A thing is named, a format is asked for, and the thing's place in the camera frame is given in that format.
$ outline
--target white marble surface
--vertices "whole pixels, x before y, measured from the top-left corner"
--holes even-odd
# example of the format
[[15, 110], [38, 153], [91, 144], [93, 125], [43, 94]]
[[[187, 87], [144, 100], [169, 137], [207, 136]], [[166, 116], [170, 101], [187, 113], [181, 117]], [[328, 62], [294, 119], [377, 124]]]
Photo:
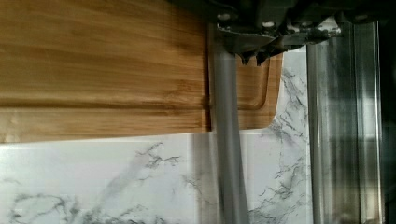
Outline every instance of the white marble surface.
[[[0, 146], [0, 224], [218, 224], [208, 134]], [[276, 118], [241, 134], [251, 223], [312, 223], [304, 50]]]

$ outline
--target marble countertop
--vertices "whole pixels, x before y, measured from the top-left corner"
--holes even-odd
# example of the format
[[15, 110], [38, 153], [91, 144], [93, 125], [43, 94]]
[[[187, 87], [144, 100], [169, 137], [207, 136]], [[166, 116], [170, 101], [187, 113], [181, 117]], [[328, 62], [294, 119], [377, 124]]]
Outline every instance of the marble countertop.
[[[276, 117], [241, 132], [251, 223], [313, 223], [305, 50], [285, 53]], [[218, 224], [208, 133], [0, 146], [0, 224]]]

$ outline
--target metal frame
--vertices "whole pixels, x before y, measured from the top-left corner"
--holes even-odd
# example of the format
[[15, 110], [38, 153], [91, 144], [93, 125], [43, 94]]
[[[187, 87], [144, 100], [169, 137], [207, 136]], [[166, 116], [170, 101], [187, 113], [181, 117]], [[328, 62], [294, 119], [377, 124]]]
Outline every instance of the metal frame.
[[308, 46], [314, 221], [384, 223], [376, 25]]
[[226, 51], [221, 33], [209, 25], [211, 118], [219, 153], [220, 201], [226, 224], [248, 224], [236, 94], [235, 55]]

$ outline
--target wooden cutting board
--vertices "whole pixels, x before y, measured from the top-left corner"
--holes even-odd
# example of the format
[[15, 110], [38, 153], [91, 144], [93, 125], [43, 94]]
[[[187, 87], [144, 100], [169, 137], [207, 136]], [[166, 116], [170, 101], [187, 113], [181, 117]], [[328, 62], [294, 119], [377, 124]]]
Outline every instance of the wooden cutting board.
[[[164, 0], [0, 1], [0, 141], [208, 132], [206, 54]], [[281, 66], [238, 64], [241, 128], [272, 121]]]

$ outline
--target dark machine part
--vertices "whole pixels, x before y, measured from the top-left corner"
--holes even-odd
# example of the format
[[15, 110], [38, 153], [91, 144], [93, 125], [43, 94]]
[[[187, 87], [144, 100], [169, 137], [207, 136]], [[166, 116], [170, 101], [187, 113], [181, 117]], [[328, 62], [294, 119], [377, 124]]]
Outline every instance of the dark machine part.
[[381, 171], [387, 223], [396, 223], [396, 16], [379, 23], [382, 144]]
[[390, 0], [168, 0], [215, 23], [224, 48], [247, 64], [341, 35], [339, 25], [386, 20]]

